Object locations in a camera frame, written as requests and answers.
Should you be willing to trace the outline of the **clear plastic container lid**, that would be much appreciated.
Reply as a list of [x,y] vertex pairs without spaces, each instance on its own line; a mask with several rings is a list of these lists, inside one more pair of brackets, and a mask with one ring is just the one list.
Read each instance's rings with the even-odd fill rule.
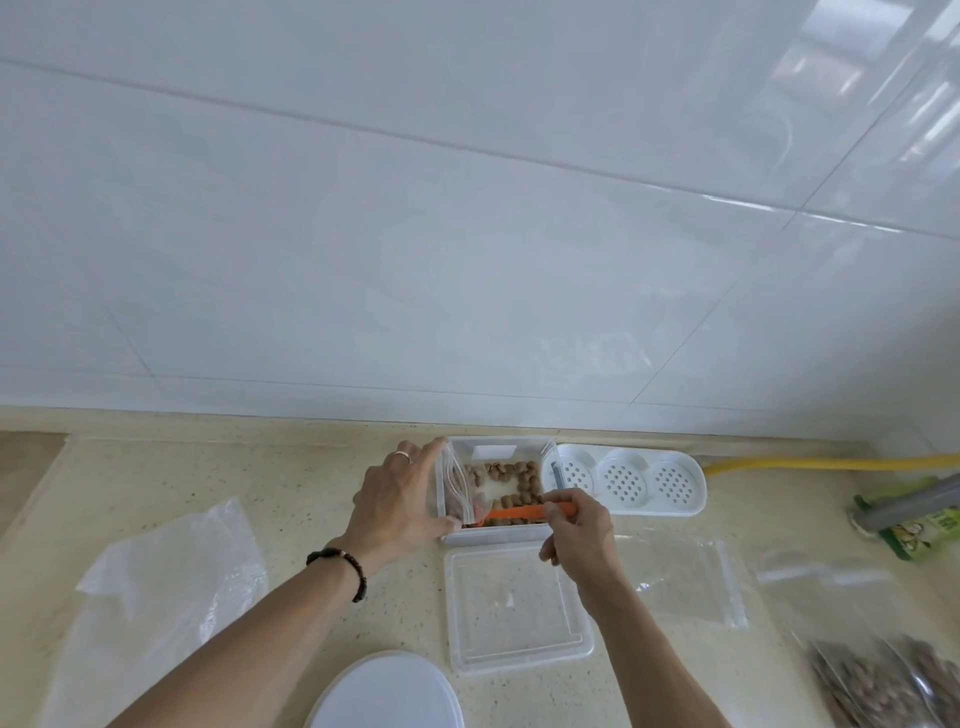
[[540,668],[594,653],[578,590],[539,558],[535,541],[453,548],[443,559],[449,663],[479,676]]

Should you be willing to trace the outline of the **orange plastic scoop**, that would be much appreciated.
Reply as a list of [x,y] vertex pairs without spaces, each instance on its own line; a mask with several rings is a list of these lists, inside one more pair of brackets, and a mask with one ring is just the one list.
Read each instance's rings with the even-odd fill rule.
[[[577,503],[572,501],[559,501],[556,503],[549,501],[546,503],[546,505],[555,507],[568,518],[576,517],[579,511]],[[546,505],[542,503],[534,503],[510,508],[493,508],[486,514],[486,516],[480,517],[479,523],[486,523],[487,521],[491,520],[516,519],[526,521],[542,521],[547,517]]]

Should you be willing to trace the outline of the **white perforated plastic tray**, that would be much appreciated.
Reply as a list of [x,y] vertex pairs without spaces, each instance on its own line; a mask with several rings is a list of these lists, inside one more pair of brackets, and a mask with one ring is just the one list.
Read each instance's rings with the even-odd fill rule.
[[612,515],[690,518],[709,498],[702,467],[674,450],[562,443],[545,474],[548,485],[584,491]]

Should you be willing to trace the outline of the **person's right hand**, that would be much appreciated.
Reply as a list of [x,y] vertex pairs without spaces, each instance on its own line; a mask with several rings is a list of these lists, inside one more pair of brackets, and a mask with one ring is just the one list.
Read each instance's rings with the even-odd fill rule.
[[546,492],[543,507],[551,534],[538,552],[541,562],[564,570],[583,601],[601,597],[623,584],[607,508],[578,489]]

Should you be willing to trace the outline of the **white round lid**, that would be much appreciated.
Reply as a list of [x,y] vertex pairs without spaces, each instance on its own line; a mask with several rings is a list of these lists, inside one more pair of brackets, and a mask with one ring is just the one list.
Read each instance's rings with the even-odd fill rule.
[[438,666],[413,652],[386,650],[344,669],[303,728],[465,728],[465,721]]

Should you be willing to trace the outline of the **small clear zip bag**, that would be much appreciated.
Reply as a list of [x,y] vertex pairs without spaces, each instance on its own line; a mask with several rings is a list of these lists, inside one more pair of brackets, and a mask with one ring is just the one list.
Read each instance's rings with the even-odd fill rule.
[[464,439],[448,438],[438,455],[438,505],[464,527],[480,526],[489,514],[490,500],[484,491],[489,480],[486,466],[478,445]]

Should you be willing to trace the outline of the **green printed packet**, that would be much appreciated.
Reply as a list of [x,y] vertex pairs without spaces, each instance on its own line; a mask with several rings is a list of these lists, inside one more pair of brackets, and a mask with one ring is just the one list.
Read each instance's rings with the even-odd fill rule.
[[861,535],[881,541],[902,561],[916,562],[926,559],[946,544],[960,541],[960,507],[946,508],[929,516],[907,520],[903,524],[874,534],[864,533],[856,528],[852,524],[851,516],[858,511],[867,510],[881,500],[905,495],[930,486],[938,480],[935,476],[928,476],[910,483],[855,495],[854,509],[849,515],[851,525]]

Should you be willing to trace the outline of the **clear bag of brown nuts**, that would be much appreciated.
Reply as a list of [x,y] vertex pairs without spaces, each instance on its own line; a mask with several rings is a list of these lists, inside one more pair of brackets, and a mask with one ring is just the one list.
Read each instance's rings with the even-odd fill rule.
[[787,549],[748,568],[834,728],[960,728],[960,664],[889,570]]

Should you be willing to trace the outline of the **person's right forearm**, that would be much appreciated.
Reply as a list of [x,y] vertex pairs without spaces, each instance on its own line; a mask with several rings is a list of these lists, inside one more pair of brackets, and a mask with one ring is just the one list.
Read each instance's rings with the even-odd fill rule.
[[599,627],[631,728],[733,728],[620,574],[596,572],[575,582]]

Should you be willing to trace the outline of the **crumpled clear plastic bag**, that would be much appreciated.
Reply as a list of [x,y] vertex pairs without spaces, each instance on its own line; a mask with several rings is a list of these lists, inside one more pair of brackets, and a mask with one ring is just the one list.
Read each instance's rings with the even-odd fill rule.
[[105,728],[270,587],[233,497],[110,544],[76,590],[84,601],[36,728]]

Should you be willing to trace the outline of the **empty clear zip bag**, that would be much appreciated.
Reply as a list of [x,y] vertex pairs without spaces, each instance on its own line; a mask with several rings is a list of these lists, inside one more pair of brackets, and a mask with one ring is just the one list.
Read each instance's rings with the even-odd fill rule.
[[658,616],[746,629],[749,618],[724,540],[657,533],[615,535],[630,586]]

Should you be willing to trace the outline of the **pile of brown nuts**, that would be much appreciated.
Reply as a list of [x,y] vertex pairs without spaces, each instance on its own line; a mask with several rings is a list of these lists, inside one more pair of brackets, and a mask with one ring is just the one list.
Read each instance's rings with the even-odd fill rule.
[[[486,462],[488,480],[484,492],[489,499],[489,511],[543,503],[543,483],[539,465],[533,461],[514,463]],[[546,520],[492,519],[473,528],[503,528],[545,523]]]

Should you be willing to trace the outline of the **person's left forearm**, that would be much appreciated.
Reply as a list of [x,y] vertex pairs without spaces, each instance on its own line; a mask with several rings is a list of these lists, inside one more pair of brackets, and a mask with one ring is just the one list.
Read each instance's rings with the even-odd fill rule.
[[330,544],[106,728],[270,728],[373,574]]

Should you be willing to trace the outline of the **person's left hand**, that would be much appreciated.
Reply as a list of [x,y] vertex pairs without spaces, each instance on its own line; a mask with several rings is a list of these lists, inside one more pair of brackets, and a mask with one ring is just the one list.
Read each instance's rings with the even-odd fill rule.
[[369,467],[353,499],[342,536],[330,545],[354,557],[372,575],[440,538],[429,537],[426,492],[447,438],[417,446],[400,442],[383,463]]

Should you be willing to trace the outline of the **clear plastic food container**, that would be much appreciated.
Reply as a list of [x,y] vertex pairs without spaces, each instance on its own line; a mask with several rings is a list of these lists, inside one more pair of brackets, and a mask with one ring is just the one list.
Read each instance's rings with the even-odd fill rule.
[[563,488],[560,455],[546,436],[453,436],[435,464],[439,516],[462,528],[442,537],[449,548],[537,543],[549,526],[540,516],[503,511],[540,505],[546,492]]

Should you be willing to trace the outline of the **grey pipe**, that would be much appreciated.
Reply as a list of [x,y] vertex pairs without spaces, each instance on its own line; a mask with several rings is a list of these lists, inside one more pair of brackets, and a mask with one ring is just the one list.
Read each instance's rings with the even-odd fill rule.
[[860,531],[875,534],[952,507],[960,507],[960,472],[932,485],[882,499],[867,510],[852,514],[850,520]]

